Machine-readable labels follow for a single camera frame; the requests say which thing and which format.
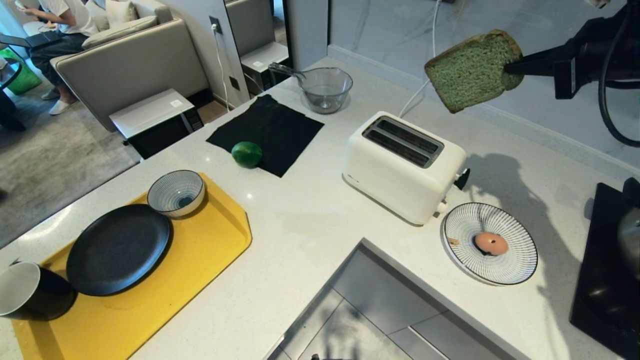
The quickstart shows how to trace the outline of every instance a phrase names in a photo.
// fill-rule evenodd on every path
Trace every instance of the laptop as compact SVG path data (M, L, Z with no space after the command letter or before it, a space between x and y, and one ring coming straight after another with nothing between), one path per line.
M10 37L9 35L0 34L0 44L16 45L30 49L60 41L60 39L61 37L57 31L46 31L27 38Z

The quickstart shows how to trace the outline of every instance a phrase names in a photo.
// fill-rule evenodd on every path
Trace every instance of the egg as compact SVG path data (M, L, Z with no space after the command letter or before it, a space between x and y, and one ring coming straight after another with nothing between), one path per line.
M507 241L498 234L483 232L474 239L478 248L487 254L498 256L509 250Z

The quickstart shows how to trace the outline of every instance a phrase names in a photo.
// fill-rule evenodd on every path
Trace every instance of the toaster lever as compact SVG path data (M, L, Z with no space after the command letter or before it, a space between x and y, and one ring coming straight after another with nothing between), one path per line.
M462 174L458 176L458 180L455 180L453 182L453 185L455 185L457 188L462 190L467 184L467 180L469 180L470 174L471 174L471 169L470 168L465 169L465 171L463 171Z

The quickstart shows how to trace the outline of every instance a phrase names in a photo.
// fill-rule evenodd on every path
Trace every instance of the mug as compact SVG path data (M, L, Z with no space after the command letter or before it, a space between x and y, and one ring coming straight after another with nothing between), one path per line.
M53 320L71 308L76 295L62 276L36 263L15 263L0 275L0 316Z

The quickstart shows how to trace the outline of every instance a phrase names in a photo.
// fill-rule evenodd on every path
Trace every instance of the white countertop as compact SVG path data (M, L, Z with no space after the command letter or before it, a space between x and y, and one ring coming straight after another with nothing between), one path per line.
M367 246L469 324L517 357L614 359L568 321L589 220L584 206L598 182L613 179L555 151L439 103L422 101L405 120L462 146L471 177L450 191L451 207L481 201L505 209L529 230L540 255L536 273L510 287L482 284L447 257L442 217L408 225L341 178L348 136L377 111L398 113L408 90L331 58L354 85L346 107L311 112L293 80L267 93L325 123L283 178L238 167L205 139L249 104L144 161L61 210L0 250L0 268L17 257L41 261L107 211L123 206L163 174L206 173L248 214L253 243L215 281L135 353L132 359L262 359L366 238ZM0 320L0 357L20 359L11 323Z

